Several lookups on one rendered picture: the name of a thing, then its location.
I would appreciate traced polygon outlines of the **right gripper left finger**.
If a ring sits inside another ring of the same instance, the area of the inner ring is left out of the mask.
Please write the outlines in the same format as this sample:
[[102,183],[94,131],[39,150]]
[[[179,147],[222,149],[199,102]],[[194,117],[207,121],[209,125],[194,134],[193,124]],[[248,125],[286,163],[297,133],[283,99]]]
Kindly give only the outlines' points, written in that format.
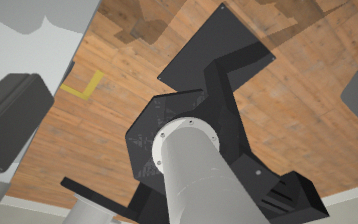
[[0,80],[0,174],[9,169],[54,101],[37,73],[10,73]]

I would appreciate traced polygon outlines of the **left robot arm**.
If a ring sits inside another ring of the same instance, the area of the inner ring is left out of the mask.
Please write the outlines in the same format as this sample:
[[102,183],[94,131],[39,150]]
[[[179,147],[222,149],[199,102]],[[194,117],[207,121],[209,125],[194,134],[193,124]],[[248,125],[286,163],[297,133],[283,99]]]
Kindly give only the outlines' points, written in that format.
[[113,219],[113,216],[117,216],[116,213],[77,193],[74,196],[78,200],[62,224],[121,224],[120,221]]

